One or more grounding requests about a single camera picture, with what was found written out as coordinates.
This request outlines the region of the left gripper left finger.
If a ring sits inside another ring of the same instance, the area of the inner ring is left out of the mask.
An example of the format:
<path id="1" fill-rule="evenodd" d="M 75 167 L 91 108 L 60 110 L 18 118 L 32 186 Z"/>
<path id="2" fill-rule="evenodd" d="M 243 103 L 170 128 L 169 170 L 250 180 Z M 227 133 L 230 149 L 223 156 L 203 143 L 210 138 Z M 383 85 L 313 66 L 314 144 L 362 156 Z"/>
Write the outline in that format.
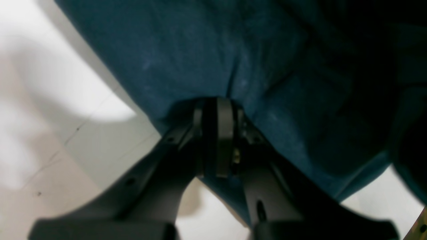
<path id="1" fill-rule="evenodd" d="M 190 182 L 205 176 L 204 127 L 215 99 L 199 100 L 189 119 L 98 197 L 60 217 L 39 219 L 30 240 L 180 240 L 175 226 Z"/>

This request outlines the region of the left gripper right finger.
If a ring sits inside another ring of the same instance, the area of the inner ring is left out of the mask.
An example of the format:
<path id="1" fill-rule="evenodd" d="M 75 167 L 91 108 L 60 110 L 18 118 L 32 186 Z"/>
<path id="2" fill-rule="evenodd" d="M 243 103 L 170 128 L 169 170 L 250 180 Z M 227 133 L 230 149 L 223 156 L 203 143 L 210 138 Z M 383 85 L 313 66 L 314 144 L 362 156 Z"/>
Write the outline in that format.
<path id="1" fill-rule="evenodd" d="M 231 100 L 216 99 L 216 175 L 242 183 L 252 240 L 397 240 L 389 221 L 331 199 L 281 156 Z"/>

